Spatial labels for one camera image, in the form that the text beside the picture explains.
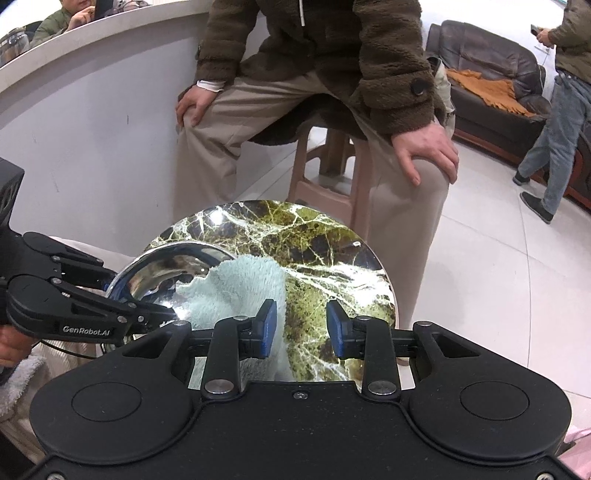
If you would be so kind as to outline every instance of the khaki pants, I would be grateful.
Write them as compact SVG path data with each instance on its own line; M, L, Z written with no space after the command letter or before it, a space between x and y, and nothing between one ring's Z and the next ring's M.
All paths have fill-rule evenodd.
M197 127L190 125L193 110L187 111L178 138L175 217L231 202L242 143L315 93L328 91L313 72L285 82L238 78L216 98ZM354 115L369 140L375 165L368 244L394 286L399 326L409 328L449 180L430 161L416 159L421 184L414 187L389 141Z

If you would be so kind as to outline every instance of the drawstring cord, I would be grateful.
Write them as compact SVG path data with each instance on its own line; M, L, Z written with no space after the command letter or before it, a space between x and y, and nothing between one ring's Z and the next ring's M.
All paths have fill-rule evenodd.
M304 0L300 0L300 21L301 21L301 26L305 27L306 26L306 19L304 19Z

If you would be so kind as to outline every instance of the orange blanket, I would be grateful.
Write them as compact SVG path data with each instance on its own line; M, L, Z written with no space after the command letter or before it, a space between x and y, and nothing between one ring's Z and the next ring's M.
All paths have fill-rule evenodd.
M515 100L513 82L504 80L485 80L482 73L472 70L457 71L447 69L447 76L454 79L466 90L478 95L488 106L493 106L517 115L535 116Z

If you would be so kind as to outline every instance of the green marble surface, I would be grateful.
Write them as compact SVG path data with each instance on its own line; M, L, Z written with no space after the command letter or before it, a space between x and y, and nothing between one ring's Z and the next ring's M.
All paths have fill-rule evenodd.
M371 315L391 325L396 311L382 265L352 230L309 207L253 200L185 218L146 250L191 239L235 255L273 257L285 269L284 339L297 381L361 381L362 362L341 361L332 352L326 303L338 299L350 316Z

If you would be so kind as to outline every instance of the blue jeans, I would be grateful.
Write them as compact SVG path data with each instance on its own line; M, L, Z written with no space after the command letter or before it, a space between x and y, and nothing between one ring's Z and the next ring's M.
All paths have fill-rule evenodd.
M555 214L569 184L579 134L587 118L591 118L591 85L560 72L556 77L552 113L532 149L517 171L531 177L550 163L550 179L542 206Z

